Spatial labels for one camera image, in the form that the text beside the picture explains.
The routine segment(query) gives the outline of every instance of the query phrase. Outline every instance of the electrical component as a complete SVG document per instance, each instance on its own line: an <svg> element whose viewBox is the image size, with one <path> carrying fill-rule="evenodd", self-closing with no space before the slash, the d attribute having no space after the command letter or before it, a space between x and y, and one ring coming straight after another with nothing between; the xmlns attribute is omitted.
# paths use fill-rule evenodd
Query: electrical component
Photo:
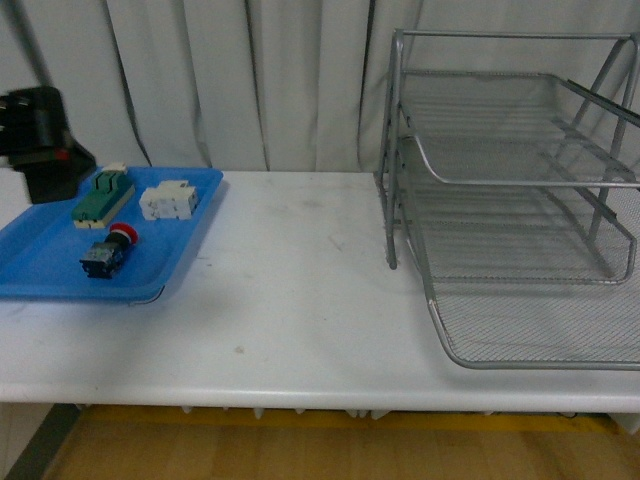
<svg viewBox="0 0 640 480"><path fill-rule="evenodd" d="M71 218L77 228L106 228L133 196L133 182L124 164L105 167L93 179L93 190L74 208Z"/></svg>
<svg viewBox="0 0 640 480"><path fill-rule="evenodd" d="M187 180L165 180L155 188L147 188L139 203L145 220L189 220L198 205L198 194Z"/></svg>
<svg viewBox="0 0 640 480"><path fill-rule="evenodd" d="M113 278L122 267L125 253L138 242L138 233L126 223L114 223L103 242L95 242L80 259L89 278Z"/></svg>

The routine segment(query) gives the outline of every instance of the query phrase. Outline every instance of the desk organizer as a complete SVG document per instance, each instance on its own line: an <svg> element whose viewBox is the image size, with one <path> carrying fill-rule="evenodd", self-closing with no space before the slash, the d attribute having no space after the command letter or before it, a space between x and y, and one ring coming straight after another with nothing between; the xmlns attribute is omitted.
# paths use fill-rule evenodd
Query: desk organizer
<svg viewBox="0 0 640 480"><path fill-rule="evenodd" d="M77 229L71 211L90 191L83 182L77 198L33 205L0 232L0 298L146 302L161 294L180 262L197 247L211 222L212 200L222 173L205 168L130 168L135 194L114 221L132 225L140 237L112 279L88 278L80 258L106 229ZM146 221L138 201L163 180L187 180L200 203L190 220Z"/></svg>
<svg viewBox="0 0 640 480"><path fill-rule="evenodd" d="M406 66L416 38L608 41L591 88ZM598 94L634 35L396 31L380 165L387 260L407 233L446 353L469 368L640 369L640 117Z"/></svg>

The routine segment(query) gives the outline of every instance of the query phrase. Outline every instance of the white curtain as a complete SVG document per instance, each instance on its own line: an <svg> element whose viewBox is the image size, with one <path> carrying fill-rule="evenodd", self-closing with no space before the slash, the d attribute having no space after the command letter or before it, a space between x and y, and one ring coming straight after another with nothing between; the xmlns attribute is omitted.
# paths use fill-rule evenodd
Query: white curtain
<svg viewBox="0 0 640 480"><path fill-rule="evenodd" d="M0 1L24 7L72 131L101 164L223 170L375 169L393 28L640 27L635 0ZM489 68L505 54L554 58L588 83L602 52L416 43L412 60ZM2 16L0 61L1 90L36 83Z"/></svg>

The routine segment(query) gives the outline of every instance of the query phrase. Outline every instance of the mesh tray shelf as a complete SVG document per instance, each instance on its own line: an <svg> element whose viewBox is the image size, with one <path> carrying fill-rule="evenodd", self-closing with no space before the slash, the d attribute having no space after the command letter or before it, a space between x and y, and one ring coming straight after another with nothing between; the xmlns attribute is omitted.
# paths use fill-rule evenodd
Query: mesh tray shelf
<svg viewBox="0 0 640 480"><path fill-rule="evenodd" d="M409 73L402 112L443 183L640 187L638 159L607 151L616 112L583 94L552 75ZM590 116L576 126L585 101Z"/></svg>
<svg viewBox="0 0 640 480"><path fill-rule="evenodd" d="M637 368L638 232L603 222L587 246L594 209L573 189L434 185L416 172L419 161L405 164L403 223L436 330L457 363ZM634 190L610 196L631 225L640 225L638 201Z"/></svg>
<svg viewBox="0 0 640 480"><path fill-rule="evenodd" d="M420 180L409 176L412 219L437 281L617 284L633 272L633 236L572 189L456 188ZM594 218L601 221L590 234Z"/></svg>
<svg viewBox="0 0 640 480"><path fill-rule="evenodd" d="M408 68L408 38L408 51L419 38L613 45L587 89L547 73ZM619 106L598 92L628 44ZM638 35L396 30L375 174L387 260L396 267L399 222L456 363L640 370L640 116L628 110L639 74Z"/></svg>

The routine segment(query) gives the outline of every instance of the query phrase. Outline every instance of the silver metal frame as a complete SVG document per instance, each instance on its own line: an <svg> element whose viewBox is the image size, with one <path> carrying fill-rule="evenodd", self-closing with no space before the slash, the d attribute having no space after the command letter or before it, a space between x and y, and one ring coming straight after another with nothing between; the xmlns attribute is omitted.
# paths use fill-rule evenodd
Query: silver metal frame
<svg viewBox="0 0 640 480"><path fill-rule="evenodd" d="M640 42L639 35L632 34L542 34L542 33L484 33L484 32L446 32L446 31L417 31L417 30L396 30L393 34L391 55L389 61L389 78L387 83L386 99L385 99L385 112L384 123L382 129L382 139L380 145L380 161L378 170L374 174L376 184L380 193L380 199L385 218L385 235L387 242L387 261L392 269L397 267L396 249L394 243L394 230L397 223L404 225L410 241L412 242L412 249L414 256L416 257L416 263L420 270L420 274L423 279L425 296L427 299L427 306L429 313L433 319L433 323L436 327L437 334L441 340L447 355L457 364L474 369L607 369L607 370L639 370L640 362L599 362L599 361L575 361L575 362L556 362L556 361L466 361L459 358L458 355L452 350L448 334L443 325L440 310L438 308L438 302L436 299L436 292L434 290L434 279L429 267L429 261L426 258L426 249L424 245L424 239L420 235L411 235L408 225L413 221L411 218L407 218L407 210L412 211L410 208L405 209L401 206L403 203L411 204L415 202L415 198L412 198L412 191L410 188L400 188L399 175L401 173L402 160L402 148L400 145L400 123L401 118L404 116L405 121L408 120L410 114L408 113L408 106L402 104L401 89L403 85L403 78L405 74L425 73L428 71L415 71L404 70L404 50L407 37L452 37L452 38L499 38L499 39L549 39L549 40L608 40L614 41L614 45L607 56L605 62L600 68L594 82L590 89L582 87L572 81L565 81L558 79L565 88L568 88L572 92L580 95L584 98L581 108L576 114L571 127L576 127L580 124L585 116L588 105L596 104L608 112L617 116L617 125L611 141L611 151L609 155L617 157L622 140L625 133L627 123L631 123L636 127L640 127L640 116L628 110L633 101L633 97L636 90L636 84L638 76L640 75ZM626 74L626 85L624 89L623 99L621 105L617 105L611 100L604 98L598 94L604 80L610 72L612 66L616 63L620 52L626 44L632 44L634 49L633 59L628 67ZM640 181L635 178L629 182L614 182L611 178L603 178L598 182L578 182L573 180L567 181L485 181L485 180L470 180L470 181L455 181L452 179L444 178L438 175L433 168L429 165L428 152L424 147L424 142L420 138L420 135L413 128L410 121L407 121L407 126L411 131L411 137L415 140L420 154L423 158L426 168L430 171L433 178L444 184L456 184L456 185L476 185L476 186L518 186L518 187L566 187L573 188L578 192L588 203L594 207L594 214L592 219L592 225L590 234L597 232L602 218L611 222L615 228L617 228L622 234L629 238L629 258L628 269L623 281L628 280L633 272L633 266L636 257L637 241L629 231L624 228L615 218L615 214L611 215L610 209L606 206L607 197L610 188L636 188L640 190ZM589 188L600 188L598 195L589 190ZM399 213L400 218L396 217L396 212Z"/></svg>

